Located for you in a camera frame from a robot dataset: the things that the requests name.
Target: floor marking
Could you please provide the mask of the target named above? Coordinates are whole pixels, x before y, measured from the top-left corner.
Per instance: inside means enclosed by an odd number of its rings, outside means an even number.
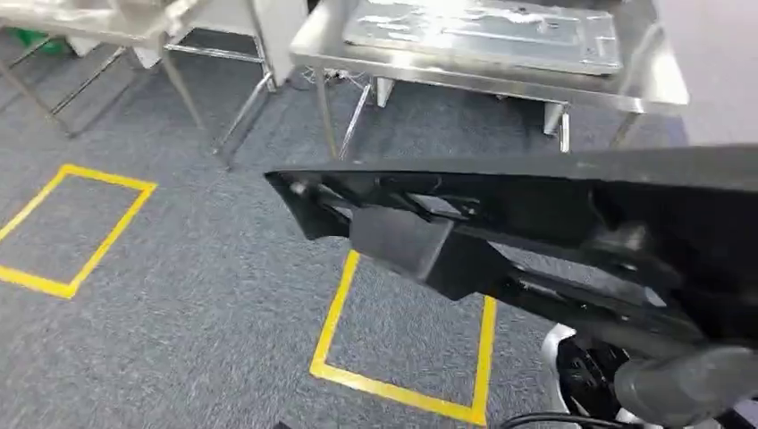
[[[334,301],[329,307],[329,313],[326,315],[324,329],[321,331],[321,337],[318,340],[316,352],[310,364],[310,373],[313,376],[339,383],[358,391],[373,393],[388,400],[396,400],[411,407],[421,408],[474,425],[486,425],[487,395],[490,384],[496,319],[495,300],[490,297],[484,297],[482,329],[479,335],[479,352],[474,382],[474,398],[471,401],[470,407],[426,396],[417,391],[393,384],[372,380],[361,374],[355,374],[326,364],[326,356],[329,354],[329,347],[332,345],[334,331],[337,328],[337,323],[340,321],[340,314],[344,307],[345,299],[348,297],[348,291],[353,282],[353,275],[358,267],[359,259],[359,253],[351,250],[345,260],[340,286],[337,288],[337,294],[334,296]]]
[[[61,166],[55,177],[45,185],[42,190],[31,199],[31,201],[13,218],[11,221],[0,229],[0,240],[4,239],[14,228],[19,226],[24,219],[29,216],[32,210],[37,208],[40,203],[50,195],[50,192],[55,189],[56,186],[61,184],[66,176],[79,176],[86,179],[92,179],[95,181],[104,181],[113,185],[123,186],[125,188],[132,188],[139,190],[140,193],[134,202],[131,204],[126,213],[116,223],[115,227],[108,233],[100,246],[97,247],[95,253],[89,257],[87,263],[81,268],[81,270],[74,276],[73,280],[69,283],[59,282],[55,280],[39,277],[35,274],[24,273],[7,266],[0,265],[0,280],[20,284],[32,290],[39,290],[50,295],[55,295],[60,298],[70,299],[76,294],[77,289],[87,276],[92,273],[97,263],[103,258],[105,253],[114,244],[116,239],[119,238],[121,233],[129,226],[129,222],[134,215],[142,208],[150,194],[153,193],[157,184],[149,181],[140,181],[129,177],[123,177],[116,174],[110,174],[107,172],[99,172],[97,170],[90,170],[89,168],[79,167],[77,165],[65,164]]]

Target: black cable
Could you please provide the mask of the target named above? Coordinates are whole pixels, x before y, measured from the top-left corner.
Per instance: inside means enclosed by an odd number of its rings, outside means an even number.
[[[589,417],[589,416],[575,416],[573,414],[565,413],[531,413],[522,414],[521,416],[512,417],[498,426],[500,429],[512,429],[516,426],[526,425],[527,423],[535,422],[565,422],[576,423],[578,425],[592,425],[597,427],[603,427],[608,429],[628,429],[635,427],[636,425],[630,425],[627,423],[616,422],[613,420],[605,420],[603,418]]]

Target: stainless steel tray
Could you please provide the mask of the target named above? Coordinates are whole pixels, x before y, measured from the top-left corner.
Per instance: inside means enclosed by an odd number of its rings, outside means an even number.
[[[582,74],[622,64],[605,11],[500,0],[361,0],[342,34],[354,45]]]

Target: white wall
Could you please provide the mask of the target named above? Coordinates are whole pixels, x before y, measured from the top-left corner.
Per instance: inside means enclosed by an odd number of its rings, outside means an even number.
[[[657,1],[691,97],[691,142],[758,143],[758,0]]]

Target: green object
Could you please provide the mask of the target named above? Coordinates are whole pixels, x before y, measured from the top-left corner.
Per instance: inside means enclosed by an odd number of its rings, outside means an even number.
[[[25,47],[34,45],[41,38],[46,38],[47,34],[33,31],[30,29],[13,29],[13,33],[23,43]],[[63,40],[50,40],[40,48],[41,51],[48,54],[67,54],[69,46]]]

